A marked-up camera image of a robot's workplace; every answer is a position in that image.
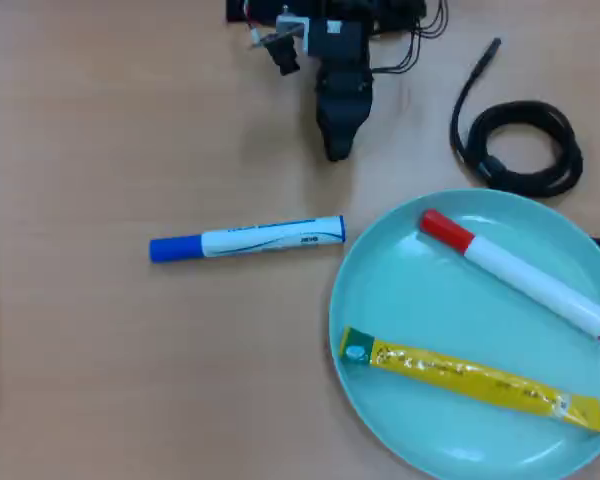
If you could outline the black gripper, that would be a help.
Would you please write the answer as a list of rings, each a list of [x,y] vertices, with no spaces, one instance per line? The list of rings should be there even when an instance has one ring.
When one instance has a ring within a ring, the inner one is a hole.
[[[316,121],[326,157],[331,162],[345,160],[371,111],[373,76],[367,31],[357,21],[311,19],[307,54],[319,61]]]

